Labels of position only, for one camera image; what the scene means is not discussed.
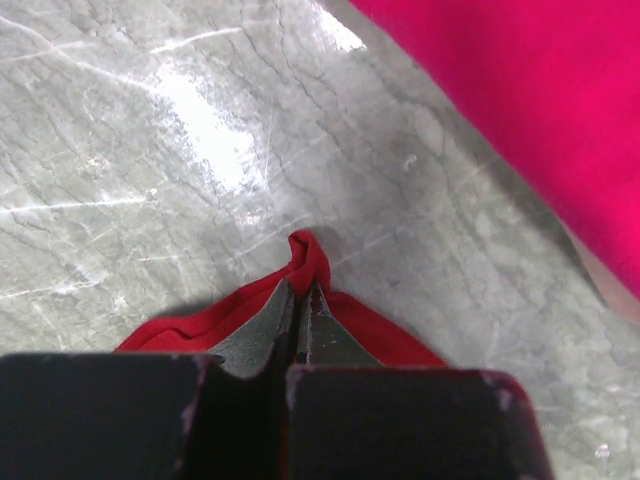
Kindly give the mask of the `red t shirt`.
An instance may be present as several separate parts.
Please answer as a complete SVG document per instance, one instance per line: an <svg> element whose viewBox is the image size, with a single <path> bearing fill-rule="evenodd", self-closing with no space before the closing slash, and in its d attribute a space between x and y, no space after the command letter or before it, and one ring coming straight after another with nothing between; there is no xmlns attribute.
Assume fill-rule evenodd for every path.
<svg viewBox="0 0 640 480"><path fill-rule="evenodd" d="M436 353L391 320L354 297L334 291L329 260L311 232L298 230L288 237L288 242L291 260L283 268L239 288L199 313L151 319L116 349L122 352L209 350L255 316L278 283L285 279L298 299L303 299L311 287L318 284L337 322L382 364L447 366Z"/></svg>

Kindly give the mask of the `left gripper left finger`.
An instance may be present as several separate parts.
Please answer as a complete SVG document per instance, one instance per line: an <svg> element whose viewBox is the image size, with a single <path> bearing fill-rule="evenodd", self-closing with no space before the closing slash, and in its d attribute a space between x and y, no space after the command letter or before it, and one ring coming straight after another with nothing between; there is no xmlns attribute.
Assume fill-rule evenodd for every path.
<svg viewBox="0 0 640 480"><path fill-rule="evenodd" d="M5 479L274 479L295 296L205 353L1 359Z"/></svg>

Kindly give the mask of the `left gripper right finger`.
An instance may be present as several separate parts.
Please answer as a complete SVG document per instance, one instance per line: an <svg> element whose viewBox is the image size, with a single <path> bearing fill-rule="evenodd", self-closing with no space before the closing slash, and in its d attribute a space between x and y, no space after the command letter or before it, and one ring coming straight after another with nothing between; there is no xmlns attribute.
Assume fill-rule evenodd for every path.
<svg viewBox="0 0 640 480"><path fill-rule="evenodd" d="M287 373L292 479L550 479L530 399L495 370L393 367L305 298Z"/></svg>

